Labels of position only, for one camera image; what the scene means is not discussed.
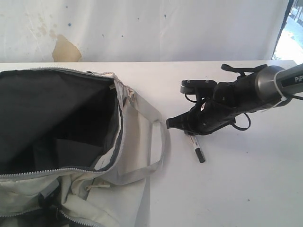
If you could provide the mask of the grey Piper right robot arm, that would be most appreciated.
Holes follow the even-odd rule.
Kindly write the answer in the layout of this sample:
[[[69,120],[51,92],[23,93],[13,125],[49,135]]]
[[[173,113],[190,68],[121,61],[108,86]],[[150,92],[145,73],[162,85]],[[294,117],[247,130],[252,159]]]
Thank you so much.
[[[226,126],[244,131],[235,118],[287,105],[292,99],[301,100],[303,66],[284,69],[266,64],[254,68],[234,68],[222,64],[221,69],[238,73],[232,82],[214,80],[184,80],[181,93],[195,95],[194,106],[179,116],[166,120],[168,129],[175,128],[189,135],[209,135]]]

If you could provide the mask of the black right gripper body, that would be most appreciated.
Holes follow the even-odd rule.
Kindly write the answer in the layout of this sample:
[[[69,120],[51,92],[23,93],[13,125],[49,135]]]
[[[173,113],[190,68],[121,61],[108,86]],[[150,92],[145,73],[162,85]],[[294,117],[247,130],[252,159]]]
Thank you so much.
[[[196,94],[195,105],[187,113],[187,133],[209,135],[236,123],[234,95],[204,96]]]

